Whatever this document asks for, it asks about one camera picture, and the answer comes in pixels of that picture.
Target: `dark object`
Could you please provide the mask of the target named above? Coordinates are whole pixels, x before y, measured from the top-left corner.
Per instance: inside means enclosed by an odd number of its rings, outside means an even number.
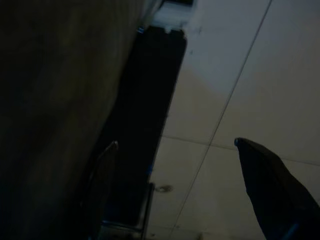
[[[65,234],[69,239],[96,239],[113,178],[118,143],[112,142],[83,176],[75,205],[70,208]]]
[[[107,220],[103,220],[102,225],[106,226],[108,229],[118,229],[128,233],[139,233],[140,239],[144,240],[147,234],[154,190],[155,190],[155,185],[153,183],[149,183],[146,191],[146,196],[145,196],[144,214],[142,216],[143,218],[141,219],[140,226],[125,225],[125,224],[116,223],[116,222],[109,222]]]
[[[144,2],[0,1],[0,240],[65,239]]]
[[[150,27],[138,33],[120,81],[119,93],[92,153],[117,139],[117,154],[105,219],[135,226],[155,153],[186,49],[182,31]]]
[[[320,239],[320,208],[281,159],[253,141],[237,138],[242,174],[267,240]]]
[[[173,2],[173,3],[178,3],[178,4],[184,4],[184,5],[192,5],[192,4],[194,4],[194,0],[163,0],[162,4],[164,2]]]

